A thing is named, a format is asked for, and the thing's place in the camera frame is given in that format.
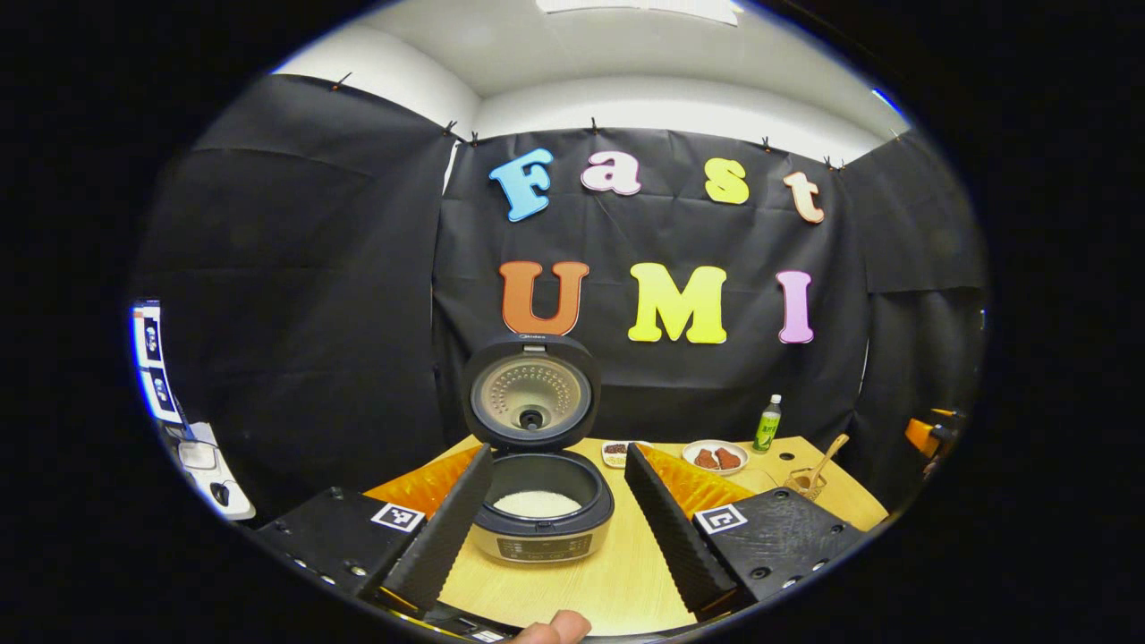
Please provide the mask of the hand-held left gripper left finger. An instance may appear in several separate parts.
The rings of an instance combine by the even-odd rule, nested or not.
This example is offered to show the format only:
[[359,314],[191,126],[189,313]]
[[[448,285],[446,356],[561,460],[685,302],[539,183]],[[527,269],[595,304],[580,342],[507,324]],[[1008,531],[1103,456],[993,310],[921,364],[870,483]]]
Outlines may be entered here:
[[492,481],[492,449],[453,456],[434,511],[331,487],[266,523],[255,537],[289,565],[349,599],[423,618],[434,607]]

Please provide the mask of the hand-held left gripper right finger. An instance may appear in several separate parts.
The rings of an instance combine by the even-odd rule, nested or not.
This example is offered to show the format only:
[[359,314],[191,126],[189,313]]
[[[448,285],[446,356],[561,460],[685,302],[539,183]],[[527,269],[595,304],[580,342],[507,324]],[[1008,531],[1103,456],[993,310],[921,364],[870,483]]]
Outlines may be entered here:
[[748,492],[649,445],[627,445],[624,477],[700,623],[785,598],[866,537],[790,487]]

